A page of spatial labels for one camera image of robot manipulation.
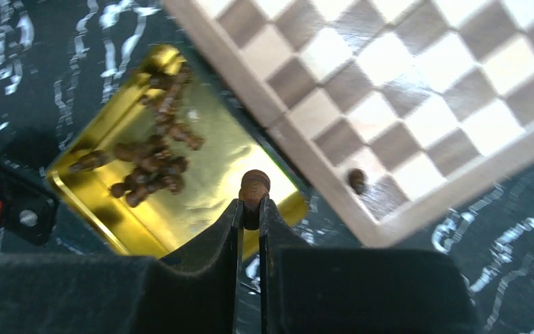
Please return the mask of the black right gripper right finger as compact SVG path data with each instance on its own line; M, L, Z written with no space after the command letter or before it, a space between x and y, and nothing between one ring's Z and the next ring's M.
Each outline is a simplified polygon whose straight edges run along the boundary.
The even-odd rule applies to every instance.
M429 250L309 245L258 208L263 333L477 333L467 286Z

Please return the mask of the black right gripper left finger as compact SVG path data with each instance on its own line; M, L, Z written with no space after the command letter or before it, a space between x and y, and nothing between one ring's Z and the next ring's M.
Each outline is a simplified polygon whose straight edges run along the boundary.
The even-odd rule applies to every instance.
M233 333L242 213L160 259L0 254L0 333Z

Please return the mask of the dark pawn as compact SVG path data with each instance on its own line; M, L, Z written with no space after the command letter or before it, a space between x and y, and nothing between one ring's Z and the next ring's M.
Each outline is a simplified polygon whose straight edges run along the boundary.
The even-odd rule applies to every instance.
M348 171L349 186L357 195L361 195L367 188L367 176L360 168L351 168Z
M243 201L244 228L259 229L259 208L261 200L268 197L270 178L262 170L249 170L241 179L238 199Z

